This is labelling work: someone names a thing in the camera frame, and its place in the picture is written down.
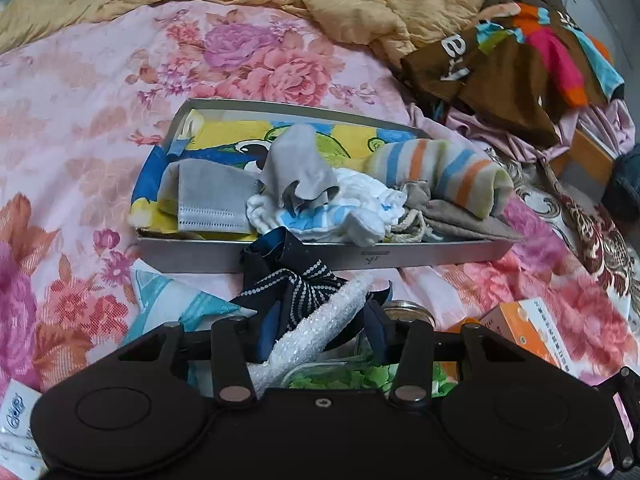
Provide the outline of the white textured sponge cloth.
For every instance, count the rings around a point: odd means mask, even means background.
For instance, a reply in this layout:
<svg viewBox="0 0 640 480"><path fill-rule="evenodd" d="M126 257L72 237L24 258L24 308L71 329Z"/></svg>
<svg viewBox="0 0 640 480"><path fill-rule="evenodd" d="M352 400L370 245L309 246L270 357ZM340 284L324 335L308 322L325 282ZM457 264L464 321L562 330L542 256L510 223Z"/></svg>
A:
<svg viewBox="0 0 640 480"><path fill-rule="evenodd" d="M370 274L356 274L294 330L277 340L265 362L247 367L258 399L269 387L279 385L293 368L310 363L324 351L364 307L372 283Z"/></svg>

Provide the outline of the navy striped bow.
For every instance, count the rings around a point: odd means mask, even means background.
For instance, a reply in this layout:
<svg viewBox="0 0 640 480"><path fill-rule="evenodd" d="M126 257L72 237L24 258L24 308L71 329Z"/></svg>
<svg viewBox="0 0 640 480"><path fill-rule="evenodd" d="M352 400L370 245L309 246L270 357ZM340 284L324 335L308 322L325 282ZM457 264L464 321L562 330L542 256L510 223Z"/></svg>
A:
<svg viewBox="0 0 640 480"><path fill-rule="evenodd" d="M280 304L277 341L358 274L350 278L334 274L324 261L312 256L302 242L285 228L272 230L243 249L241 263L244 269L243 288L232 302L256 311L246 321L241 333L247 364L262 364L256 362L256 344L262 319L274 304ZM392 285L375 290L372 283L367 301L373 299L383 307L392 296L392 290ZM334 349L360 333L366 336L362 309L324 351ZM396 325L397 356L401 335L402 330Z"/></svg>

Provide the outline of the white blue baby cloth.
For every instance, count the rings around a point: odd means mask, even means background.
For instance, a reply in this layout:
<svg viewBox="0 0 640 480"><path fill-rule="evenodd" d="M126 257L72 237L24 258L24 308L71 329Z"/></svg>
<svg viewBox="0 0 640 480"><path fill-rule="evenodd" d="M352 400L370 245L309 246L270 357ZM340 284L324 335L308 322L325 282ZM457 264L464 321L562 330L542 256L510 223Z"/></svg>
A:
<svg viewBox="0 0 640 480"><path fill-rule="evenodd" d="M260 234L284 226L299 240L369 247L382 242L405 213L407 195L361 172L334 171L340 190L324 205L291 214L267 193L250 196L247 219Z"/></svg>

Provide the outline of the grey linen drawstring pouch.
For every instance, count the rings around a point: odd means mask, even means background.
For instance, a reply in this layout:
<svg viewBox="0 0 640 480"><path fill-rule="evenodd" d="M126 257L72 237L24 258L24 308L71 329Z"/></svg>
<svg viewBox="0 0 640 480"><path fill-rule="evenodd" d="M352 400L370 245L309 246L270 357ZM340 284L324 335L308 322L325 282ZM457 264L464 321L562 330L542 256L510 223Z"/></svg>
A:
<svg viewBox="0 0 640 480"><path fill-rule="evenodd" d="M409 181L398 190L407 195L407 201L398 225L390 228L390 242L441 242L455 238L517 243L524 238L500 218L479 219L453 203L433 198L426 181Z"/></svg>

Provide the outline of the teal white tissue pack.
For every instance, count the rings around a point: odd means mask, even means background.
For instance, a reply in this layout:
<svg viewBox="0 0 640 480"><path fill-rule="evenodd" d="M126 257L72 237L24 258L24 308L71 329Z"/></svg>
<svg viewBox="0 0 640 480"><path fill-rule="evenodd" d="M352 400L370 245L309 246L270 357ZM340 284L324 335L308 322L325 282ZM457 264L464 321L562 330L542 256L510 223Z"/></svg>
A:
<svg viewBox="0 0 640 480"><path fill-rule="evenodd" d="M186 332L197 332L223 318L251 318L256 314L255 310L160 273L141 259L132 264L130 275L139 314L122 338L121 347L166 323L180 323Z"/></svg>

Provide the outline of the grey face mask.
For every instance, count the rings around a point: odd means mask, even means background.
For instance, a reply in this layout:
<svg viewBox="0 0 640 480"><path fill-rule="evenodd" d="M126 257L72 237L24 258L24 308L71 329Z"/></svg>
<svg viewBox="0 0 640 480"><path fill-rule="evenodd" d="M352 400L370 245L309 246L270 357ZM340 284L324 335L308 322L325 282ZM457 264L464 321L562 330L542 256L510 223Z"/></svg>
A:
<svg viewBox="0 0 640 480"><path fill-rule="evenodd" d="M246 202L262 190L257 174L204 159L171 162L157 205L177 219L179 232L250 234Z"/></svg>

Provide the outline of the grey microfibre cloth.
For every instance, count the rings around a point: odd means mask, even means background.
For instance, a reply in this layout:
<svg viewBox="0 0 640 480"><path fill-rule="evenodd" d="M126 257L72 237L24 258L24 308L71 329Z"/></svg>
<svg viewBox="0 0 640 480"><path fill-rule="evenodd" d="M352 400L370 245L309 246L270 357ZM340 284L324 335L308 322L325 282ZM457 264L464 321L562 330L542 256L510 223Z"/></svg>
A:
<svg viewBox="0 0 640 480"><path fill-rule="evenodd" d="M329 203L340 190L332 167L318 150L316 130L304 124L288 127L271 142L259 180L292 216Z"/></svg>

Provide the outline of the striped towel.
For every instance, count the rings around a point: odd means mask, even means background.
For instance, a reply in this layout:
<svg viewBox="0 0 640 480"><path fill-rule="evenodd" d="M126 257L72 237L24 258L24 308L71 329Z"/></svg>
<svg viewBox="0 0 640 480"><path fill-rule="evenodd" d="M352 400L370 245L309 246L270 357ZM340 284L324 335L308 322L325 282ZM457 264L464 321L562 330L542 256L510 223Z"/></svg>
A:
<svg viewBox="0 0 640 480"><path fill-rule="evenodd" d="M446 140L385 144L367 159L364 172L389 188L424 181L434 197L480 219L502 214L514 190L511 177L496 162Z"/></svg>

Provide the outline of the orange white medicine box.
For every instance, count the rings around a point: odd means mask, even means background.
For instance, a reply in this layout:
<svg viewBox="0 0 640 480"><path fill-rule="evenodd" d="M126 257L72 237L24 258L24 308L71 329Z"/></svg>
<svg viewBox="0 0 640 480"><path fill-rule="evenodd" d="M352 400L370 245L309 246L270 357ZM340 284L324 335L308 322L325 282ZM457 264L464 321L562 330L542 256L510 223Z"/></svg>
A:
<svg viewBox="0 0 640 480"><path fill-rule="evenodd" d="M458 334L465 323L480 323L565 373L578 376L570 352L541 298L497 304L480 318L464 318L451 325L447 332Z"/></svg>

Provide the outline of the blue denim jeans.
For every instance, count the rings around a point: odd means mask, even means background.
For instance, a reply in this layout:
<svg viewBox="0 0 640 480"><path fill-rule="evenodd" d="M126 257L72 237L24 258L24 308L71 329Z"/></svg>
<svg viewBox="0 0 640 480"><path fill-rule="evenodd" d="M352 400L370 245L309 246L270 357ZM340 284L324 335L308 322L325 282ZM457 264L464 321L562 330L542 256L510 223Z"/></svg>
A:
<svg viewBox="0 0 640 480"><path fill-rule="evenodd" d="M602 205L617 221L634 223L639 220L640 207L640 144L614 160Z"/></svg>

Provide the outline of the cartoon frog towel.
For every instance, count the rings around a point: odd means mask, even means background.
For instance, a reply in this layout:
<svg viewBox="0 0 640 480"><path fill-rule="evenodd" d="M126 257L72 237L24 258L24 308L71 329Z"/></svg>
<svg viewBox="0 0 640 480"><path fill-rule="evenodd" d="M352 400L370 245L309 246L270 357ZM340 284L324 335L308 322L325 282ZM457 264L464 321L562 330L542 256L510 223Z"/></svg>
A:
<svg viewBox="0 0 640 480"><path fill-rule="evenodd" d="M165 140L154 146L144 162L131 195L128 221L139 232L178 233L178 219L160 200L165 169L181 159L205 159L259 172L271 143L294 124L314 128L319 152L330 164L368 157L385 144L420 138L415 128L353 114L315 108L292 114L252 110L188 110L176 115Z"/></svg>

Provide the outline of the silver patterned bed sheet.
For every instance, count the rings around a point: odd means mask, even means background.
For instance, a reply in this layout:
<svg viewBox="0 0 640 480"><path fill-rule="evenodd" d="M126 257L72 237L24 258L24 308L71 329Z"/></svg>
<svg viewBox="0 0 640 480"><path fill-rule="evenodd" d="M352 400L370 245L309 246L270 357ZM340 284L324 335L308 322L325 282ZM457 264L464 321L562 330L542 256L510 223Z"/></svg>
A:
<svg viewBox="0 0 640 480"><path fill-rule="evenodd" d="M518 197L548 223L639 333L639 254L604 207L563 183L546 162L496 156L510 174Z"/></svg>

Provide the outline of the white blue carton box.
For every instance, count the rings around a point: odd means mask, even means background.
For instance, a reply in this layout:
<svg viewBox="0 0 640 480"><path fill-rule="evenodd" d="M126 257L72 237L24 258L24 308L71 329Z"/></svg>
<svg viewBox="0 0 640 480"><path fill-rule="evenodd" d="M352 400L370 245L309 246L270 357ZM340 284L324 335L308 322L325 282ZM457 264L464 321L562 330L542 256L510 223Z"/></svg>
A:
<svg viewBox="0 0 640 480"><path fill-rule="evenodd" d="M19 479L39 479L46 471L30 430L41 393L11 379L1 402L1 466Z"/></svg>

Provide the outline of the pink floral quilt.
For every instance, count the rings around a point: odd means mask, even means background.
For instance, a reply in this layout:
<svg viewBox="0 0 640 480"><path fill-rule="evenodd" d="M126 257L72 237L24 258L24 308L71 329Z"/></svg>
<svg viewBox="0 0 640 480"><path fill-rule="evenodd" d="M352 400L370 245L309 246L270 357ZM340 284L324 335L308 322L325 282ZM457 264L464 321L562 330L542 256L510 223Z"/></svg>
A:
<svg viewBox="0 0 640 480"><path fill-rule="evenodd" d="M47 390L120 347L139 314L132 190L188 99L325 108L418 128L398 82L368 49L334 44L282 11L142 6L5 53L2 385ZM429 308L442 330L503 302L541 298L579 378L637 367L638 337L548 223L515 190L491 217L524 236L498 260L363 270L374 286ZM243 266L160 273L232 304L243 288Z"/></svg>

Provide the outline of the brown colourful printed cloth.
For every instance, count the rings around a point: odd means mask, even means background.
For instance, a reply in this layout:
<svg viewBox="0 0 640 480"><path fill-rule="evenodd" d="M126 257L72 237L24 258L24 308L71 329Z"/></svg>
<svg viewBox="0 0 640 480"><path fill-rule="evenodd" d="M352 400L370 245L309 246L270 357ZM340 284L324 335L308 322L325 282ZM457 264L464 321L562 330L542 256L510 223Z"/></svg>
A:
<svg viewBox="0 0 640 480"><path fill-rule="evenodd" d="M408 54L401 70L416 98L506 128L551 125L573 108L605 106L625 81L606 47L566 14L505 3L462 32Z"/></svg>

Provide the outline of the wooden bed frame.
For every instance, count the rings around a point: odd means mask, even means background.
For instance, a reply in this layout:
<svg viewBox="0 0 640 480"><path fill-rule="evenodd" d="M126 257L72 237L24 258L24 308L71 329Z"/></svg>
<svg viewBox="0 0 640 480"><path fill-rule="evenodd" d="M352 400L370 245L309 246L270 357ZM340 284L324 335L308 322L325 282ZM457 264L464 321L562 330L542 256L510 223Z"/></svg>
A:
<svg viewBox="0 0 640 480"><path fill-rule="evenodd" d="M559 177L570 162L577 164L600 185L606 185L611 177L617 155L590 133L575 129L570 148L550 162Z"/></svg>

